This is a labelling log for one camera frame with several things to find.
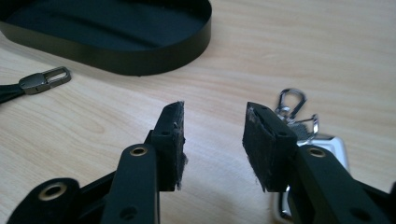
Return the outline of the black key rack with tray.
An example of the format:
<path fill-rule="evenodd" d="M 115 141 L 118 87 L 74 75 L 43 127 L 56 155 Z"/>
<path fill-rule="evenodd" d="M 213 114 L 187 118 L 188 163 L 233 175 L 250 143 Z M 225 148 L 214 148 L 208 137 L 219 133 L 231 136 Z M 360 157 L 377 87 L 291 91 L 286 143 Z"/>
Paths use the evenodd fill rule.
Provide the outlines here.
<path fill-rule="evenodd" d="M 211 38 L 210 0 L 0 0 L 18 44 L 125 76 L 173 71 Z"/>

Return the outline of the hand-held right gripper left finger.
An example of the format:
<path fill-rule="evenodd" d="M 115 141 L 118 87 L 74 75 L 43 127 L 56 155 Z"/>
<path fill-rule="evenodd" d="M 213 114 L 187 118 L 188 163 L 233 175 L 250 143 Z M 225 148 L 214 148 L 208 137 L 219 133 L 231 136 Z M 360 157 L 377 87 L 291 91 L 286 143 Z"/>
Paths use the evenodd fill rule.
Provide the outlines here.
<path fill-rule="evenodd" d="M 156 149 L 159 191 L 181 188 L 185 165 L 188 162 L 183 147 L 184 102 L 177 101 L 163 108 L 146 142 Z"/>

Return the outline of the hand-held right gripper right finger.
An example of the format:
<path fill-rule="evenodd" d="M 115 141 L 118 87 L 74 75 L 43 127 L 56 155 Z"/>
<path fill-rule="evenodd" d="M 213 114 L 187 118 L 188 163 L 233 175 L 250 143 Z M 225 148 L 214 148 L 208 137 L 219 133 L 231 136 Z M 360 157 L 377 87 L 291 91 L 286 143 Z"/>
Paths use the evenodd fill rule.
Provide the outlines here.
<path fill-rule="evenodd" d="M 262 190 L 284 192 L 296 134 L 270 108 L 248 102 L 242 143 Z"/>

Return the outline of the black strap keychain with clasp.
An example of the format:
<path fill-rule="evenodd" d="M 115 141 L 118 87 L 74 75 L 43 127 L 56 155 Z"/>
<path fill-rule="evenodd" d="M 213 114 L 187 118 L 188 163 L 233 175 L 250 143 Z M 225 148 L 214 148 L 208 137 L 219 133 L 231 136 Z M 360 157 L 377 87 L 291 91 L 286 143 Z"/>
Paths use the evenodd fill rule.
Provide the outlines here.
<path fill-rule="evenodd" d="M 16 84 L 0 85 L 0 104 L 23 95 L 33 95 L 53 89 L 67 83 L 71 78 L 70 71 L 61 66 L 23 77 Z"/>

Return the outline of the silver car key with carabiner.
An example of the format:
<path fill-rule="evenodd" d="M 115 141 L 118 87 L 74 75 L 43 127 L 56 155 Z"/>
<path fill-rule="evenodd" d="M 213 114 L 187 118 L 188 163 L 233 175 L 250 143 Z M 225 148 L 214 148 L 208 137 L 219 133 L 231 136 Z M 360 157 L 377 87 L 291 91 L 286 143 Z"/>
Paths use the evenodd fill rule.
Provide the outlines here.
<path fill-rule="evenodd" d="M 297 144 L 314 145 L 330 151 L 337 160 L 347 169 L 348 160 L 344 141 L 336 136 L 320 133 L 318 115 L 314 114 L 309 119 L 297 120 L 296 116 L 304 106 L 307 98 L 305 94 L 294 88 L 283 90 L 279 94 L 276 114 L 297 135 Z M 290 207 L 288 204 L 289 189 L 276 193 L 273 196 L 273 214 L 278 224 L 293 224 Z"/>

